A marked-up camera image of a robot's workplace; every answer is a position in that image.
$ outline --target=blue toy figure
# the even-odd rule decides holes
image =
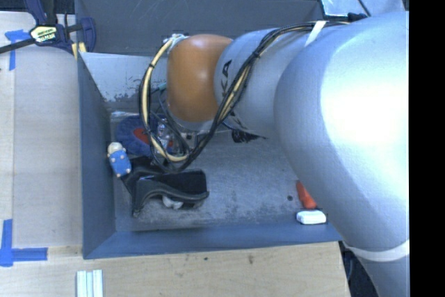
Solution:
[[[131,172],[130,159],[121,143],[114,142],[108,145],[107,156],[116,177],[128,175]]]

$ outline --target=blue tape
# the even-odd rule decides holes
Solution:
[[[13,220],[3,222],[1,235],[0,266],[11,267],[14,262],[48,260],[48,248],[13,249]]]
[[[13,44],[17,41],[28,40],[30,37],[29,33],[23,30],[15,30],[15,31],[6,31],[5,36],[9,41]],[[15,69],[15,50],[12,50],[9,55],[9,70],[12,71]]]

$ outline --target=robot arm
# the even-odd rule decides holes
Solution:
[[[168,110],[189,130],[276,140],[379,295],[407,296],[407,13],[334,25],[183,40]]]

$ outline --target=gray box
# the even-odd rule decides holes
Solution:
[[[341,240],[329,222],[296,221],[302,209],[298,178],[273,139],[236,144],[229,132],[219,131],[191,166],[207,175],[204,204],[173,211],[150,200],[137,218],[106,157],[116,122],[123,113],[138,112],[138,83],[164,37],[205,32],[234,38],[320,19],[316,2],[76,0],[76,16],[91,16],[97,25],[96,53],[78,61],[84,258]],[[165,66],[158,76],[165,76]]]

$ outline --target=white plastic strip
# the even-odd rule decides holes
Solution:
[[[321,30],[323,30],[323,27],[325,27],[325,25],[326,21],[324,20],[320,20],[315,23],[311,33],[309,34],[309,37],[306,40],[305,47],[315,41],[318,34],[321,32]]]
[[[77,271],[76,297],[103,297],[102,270]]]
[[[367,251],[359,248],[352,248],[347,243],[343,242],[345,247],[351,250],[355,256],[361,257],[363,259],[372,262],[391,262],[402,259],[410,254],[410,240],[408,239],[405,243],[395,247],[394,249],[389,249],[386,251]]]

